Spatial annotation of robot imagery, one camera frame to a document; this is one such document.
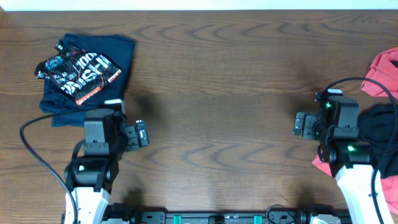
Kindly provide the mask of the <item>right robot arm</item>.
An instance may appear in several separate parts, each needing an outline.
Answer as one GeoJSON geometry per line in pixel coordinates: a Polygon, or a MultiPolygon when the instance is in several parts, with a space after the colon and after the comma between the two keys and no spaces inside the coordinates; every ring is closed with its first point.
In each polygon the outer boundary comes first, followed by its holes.
{"type": "Polygon", "coordinates": [[[318,98],[316,113],[298,112],[293,134],[320,143],[318,157],[329,165],[353,223],[393,223],[371,145],[359,140],[358,102],[343,95],[318,98]]]}

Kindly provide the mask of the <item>black t-shirt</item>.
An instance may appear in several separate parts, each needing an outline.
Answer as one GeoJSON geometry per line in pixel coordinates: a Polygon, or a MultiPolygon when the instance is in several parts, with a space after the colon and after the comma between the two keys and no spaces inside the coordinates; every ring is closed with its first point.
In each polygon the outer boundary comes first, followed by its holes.
{"type": "Polygon", "coordinates": [[[381,178],[397,172],[397,134],[388,147],[394,128],[392,105],[378,104],[364,110],[358,118],[359,138],[372,145],[381,178]]]}

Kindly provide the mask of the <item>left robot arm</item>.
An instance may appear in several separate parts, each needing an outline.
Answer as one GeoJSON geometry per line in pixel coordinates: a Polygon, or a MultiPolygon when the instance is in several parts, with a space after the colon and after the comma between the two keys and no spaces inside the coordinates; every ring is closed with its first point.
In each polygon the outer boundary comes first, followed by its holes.
{"type": "Polygon", "coordinates": [[[101,108],[87,112],[85,139],[76,144],[65,169],[67,189],[63,223],[140,223],[125,203],[109,204],[119,161],[126,152],[149,145],[146,123],[128,125],[122,111],[101,108]]]}

